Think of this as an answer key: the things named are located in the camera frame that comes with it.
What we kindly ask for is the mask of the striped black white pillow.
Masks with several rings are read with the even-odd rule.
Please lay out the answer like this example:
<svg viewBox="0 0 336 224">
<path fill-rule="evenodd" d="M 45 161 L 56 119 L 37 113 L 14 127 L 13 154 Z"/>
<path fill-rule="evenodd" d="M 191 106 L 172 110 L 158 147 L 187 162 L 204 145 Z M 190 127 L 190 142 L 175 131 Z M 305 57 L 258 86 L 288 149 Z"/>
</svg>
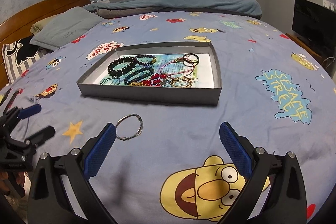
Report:
<svg viewBox="0 0 336 224">
<path fill-rule="evenodd" d="M 30 44 L 32 38 L 33 36 L 29 36 L 2 46 L 2 57 L 9 85 L 48 53 L 48 50 Z"/>
</svg>

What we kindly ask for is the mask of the teal thin bangle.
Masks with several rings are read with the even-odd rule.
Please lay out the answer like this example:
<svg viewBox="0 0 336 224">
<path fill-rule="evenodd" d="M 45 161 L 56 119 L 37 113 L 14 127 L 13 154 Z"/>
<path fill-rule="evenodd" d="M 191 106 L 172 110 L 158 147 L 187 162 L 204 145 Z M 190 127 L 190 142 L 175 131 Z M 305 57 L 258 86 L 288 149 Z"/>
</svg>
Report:
<svg viewBox="0 0 336 224">
<path fill-rule="evenodd" d="M 100 85 L 120 85 L 120 77 L 117 76 L 109 76 L 109 77 L 104 77 L 100 81 Z"/>
</svg>

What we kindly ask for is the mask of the wooden headboard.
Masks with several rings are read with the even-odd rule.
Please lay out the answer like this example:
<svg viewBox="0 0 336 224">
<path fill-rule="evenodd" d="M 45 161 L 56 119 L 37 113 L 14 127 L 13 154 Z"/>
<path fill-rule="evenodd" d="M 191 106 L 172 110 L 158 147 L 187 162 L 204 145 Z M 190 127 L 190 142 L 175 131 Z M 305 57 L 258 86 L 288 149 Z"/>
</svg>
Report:
<svg viewBox="0 0 336 224">
<path fill-rule="evenodd" d="M 83 7 L 90 3 L 90 0 L 44 0 L 11 16 L 1 23 L 1 47 L 9 45 L 9 50 L 19 50 L 23 41 L 32 35 L 31 27 L 36 22 L 50 16 L 61 14 L 73 7 Z M 39 49 L 35 54 L 25 51 L 29 57 L 23 62 L 16 61 L 15 54 L 10 57 L 1 56 L 1 88 L 14 81 L 12 75 L 20 77 L 26 69 L 39 60 L 47 51 Z"/>
</svg>

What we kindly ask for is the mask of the olive green pillow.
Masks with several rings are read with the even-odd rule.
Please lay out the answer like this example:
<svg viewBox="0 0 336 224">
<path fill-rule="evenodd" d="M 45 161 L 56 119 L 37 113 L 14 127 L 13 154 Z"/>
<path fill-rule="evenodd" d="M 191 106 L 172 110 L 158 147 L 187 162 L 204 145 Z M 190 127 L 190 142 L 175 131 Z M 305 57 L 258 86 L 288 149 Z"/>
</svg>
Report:
<svg viewBox="0 0 336 224">
<path fill-rule="evenodd" d="M 52 21 L 53 19 L 55 19 L 57 17 L 57 15 L 53 15 L 53 16 L 49 16 L 47 18 L 44 18 L 40 21 L 35 22 L 31 28 L 30 28 L 30 32 L 33 35 L 38 34 L 47 24 L 49 24 L 50 21 Z"/>
</svg>

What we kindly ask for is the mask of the grey-blue pillow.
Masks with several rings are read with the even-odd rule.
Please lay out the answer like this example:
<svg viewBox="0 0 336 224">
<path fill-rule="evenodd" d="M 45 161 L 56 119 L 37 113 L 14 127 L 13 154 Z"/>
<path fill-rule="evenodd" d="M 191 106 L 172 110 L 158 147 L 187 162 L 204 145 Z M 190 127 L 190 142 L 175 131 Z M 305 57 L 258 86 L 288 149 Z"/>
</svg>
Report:
<svg viewBox="0 0 336 224">
<path fill-rule="evenodd" d="M 84 35 L 102 21 L 102 17 L 82 7 L 74 7 L 58 14 L 38 34 L 33 36 L 30 44 L 55 51 Z"/>
</svg>

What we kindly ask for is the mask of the blue Sesame Street bedsheet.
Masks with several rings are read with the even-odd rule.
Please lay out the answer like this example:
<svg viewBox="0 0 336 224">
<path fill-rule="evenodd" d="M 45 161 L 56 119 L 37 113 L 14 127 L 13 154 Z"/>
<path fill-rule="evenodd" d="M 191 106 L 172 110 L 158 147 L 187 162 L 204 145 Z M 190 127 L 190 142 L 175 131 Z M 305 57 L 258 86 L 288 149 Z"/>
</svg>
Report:
<svg viewBox="0 0 336 224">
<path fill-rule="evenodd" d="M 77 80 L 117 45 L 152 42 L 209 42 L 218 55 L 222 91 L 216 106 L 192 106 L 82 96 Z M 62 155 L 83 145 L 107 122 L 129 115 L 118 130 L 131 135 L 137 116 L 143 133 L 116 141 L 91 183 L 118 223 L 193 223 L 159 203 L 164 181 L 174 172 L 197 168 L 209 156 L 229 157 L 219 140 L 227 121 L 251 143 L 282 155 L 293 151 L 303 173 L 307 216 L 313 219 L 335 185 L 335 84 L 316 67 L 293 60 L 297 44 L 266 23 L 245 16 L 193 12 L 153 13 L 104 20 L 75 43 L 42 57 L 9 86 L 22 89 L 14 101 L 28 106 L 39 92 L 42 112 L 22 121 L 23 139 L 47 125 L 56 129 L 42 151 Z"/>
</svg>

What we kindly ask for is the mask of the white plastic bag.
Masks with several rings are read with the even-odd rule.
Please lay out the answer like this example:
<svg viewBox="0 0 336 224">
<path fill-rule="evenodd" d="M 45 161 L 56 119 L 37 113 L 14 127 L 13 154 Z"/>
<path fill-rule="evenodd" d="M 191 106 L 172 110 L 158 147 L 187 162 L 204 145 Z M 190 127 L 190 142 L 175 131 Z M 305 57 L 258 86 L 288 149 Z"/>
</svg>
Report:
<svg viewBox="0 0 336 224">
<path fill-rule="evenodd" d="M 96 3 L 109 3 L 109 0 L 95 0 Z"/>
</svg>

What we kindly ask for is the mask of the grey shallow cardboard tray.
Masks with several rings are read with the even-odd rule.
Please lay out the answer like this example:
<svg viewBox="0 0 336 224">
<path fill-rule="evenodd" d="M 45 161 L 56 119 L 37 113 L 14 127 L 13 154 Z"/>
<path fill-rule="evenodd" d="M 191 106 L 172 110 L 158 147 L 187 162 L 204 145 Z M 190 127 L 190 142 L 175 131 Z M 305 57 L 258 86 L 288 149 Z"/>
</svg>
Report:
<svg viewBox="0 0 336 224">
<path fill-rule="evenodd" d="M 205 42 L 165 42 L 107 53 L 77 81 L 84 96 L 142 102 L 217 105 L 221 70 Z"/>
</svg>

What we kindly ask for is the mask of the wooden tv stand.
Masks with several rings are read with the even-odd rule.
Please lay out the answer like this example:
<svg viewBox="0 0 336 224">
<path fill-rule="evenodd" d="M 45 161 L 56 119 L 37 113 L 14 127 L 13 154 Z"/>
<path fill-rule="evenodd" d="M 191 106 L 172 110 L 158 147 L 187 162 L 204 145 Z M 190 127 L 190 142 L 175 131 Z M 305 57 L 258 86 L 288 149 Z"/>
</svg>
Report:
<svg viewBox="0 0 336 224">
<path fill-rule="evenodd" d="M 324 55 L 320 55 L 316 51 L 312 50 L 309 46 L 307 46 L 297 36 L 294 36 L 294 35 L 291 35 L 291 34 L 288 34 L 288 33 L 286 33 L 286 36 L 288 36 L 288 38 L 290 38 L 291 40 L 293 40 L 298 46 L 300 46 L 301 48 L 303 48 L 304 50 L 306 50 L 319 63 L 319 65 L 322 65 L 324 59 L 326 59 L 326 57 Z"/>
</svg>

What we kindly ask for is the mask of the printed paper sheet in tray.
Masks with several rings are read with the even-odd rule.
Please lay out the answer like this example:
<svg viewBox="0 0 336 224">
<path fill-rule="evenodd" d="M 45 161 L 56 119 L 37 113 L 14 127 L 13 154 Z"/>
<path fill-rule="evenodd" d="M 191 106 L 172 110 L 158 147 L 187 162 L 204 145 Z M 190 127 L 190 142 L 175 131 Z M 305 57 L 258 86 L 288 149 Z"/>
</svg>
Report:
<svg viewBox="0 0 336 224">
<path fill-rule="evenodd" d="M 92 83 L 104 77 L 120 77 L 120 85 L 165 88 L 213 88 L 213 70 L 208 53 L 122 55 L 102 65 Z"/>
</svg>

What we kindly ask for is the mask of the teal folded blanket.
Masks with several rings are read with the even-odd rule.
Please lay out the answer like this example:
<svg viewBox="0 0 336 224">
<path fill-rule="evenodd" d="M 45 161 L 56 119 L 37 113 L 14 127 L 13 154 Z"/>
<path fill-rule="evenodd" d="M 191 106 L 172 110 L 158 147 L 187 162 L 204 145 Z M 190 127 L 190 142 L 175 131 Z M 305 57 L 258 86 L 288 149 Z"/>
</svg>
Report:
<svg viewBox="0 0 336 224">
<path fill-rule="evenodd" d="M 83 8 L 105 19 L 169 11 L 212 12 L 256 19 L 260 19 L 263 14 L 256 0 L 128 0 L 96 2 Z"/>
</svg>

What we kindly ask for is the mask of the black television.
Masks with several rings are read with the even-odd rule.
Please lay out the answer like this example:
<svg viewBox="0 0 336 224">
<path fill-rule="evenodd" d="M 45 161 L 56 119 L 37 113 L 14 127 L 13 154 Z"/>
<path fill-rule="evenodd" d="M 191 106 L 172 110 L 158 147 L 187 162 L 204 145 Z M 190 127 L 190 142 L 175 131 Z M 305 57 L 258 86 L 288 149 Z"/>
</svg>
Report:
<svg viewBox="0 0 336 224">
<path fill-rule="evenodd" d="M 334 54 L 335 12 L 307 0 L 294 0 L 291 29 L 319 55 Z"/>
</svg>

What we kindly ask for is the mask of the wall power socket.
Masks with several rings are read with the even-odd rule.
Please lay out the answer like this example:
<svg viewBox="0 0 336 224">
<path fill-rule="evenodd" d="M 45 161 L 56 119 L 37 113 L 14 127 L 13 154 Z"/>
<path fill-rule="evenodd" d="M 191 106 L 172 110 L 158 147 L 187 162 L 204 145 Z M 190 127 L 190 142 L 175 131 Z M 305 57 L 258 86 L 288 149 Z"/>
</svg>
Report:
<svg viewBox="0 0 336 224">
<path fill-rule="evenodd" d="M 335 3 L 327 1 L 327 0 L 323 0 L 322 5 L 323 5 L 324 8 L 326 8 L 326 9 L 332 11 L 332 12 L 335 12 Z"/>
</svg>

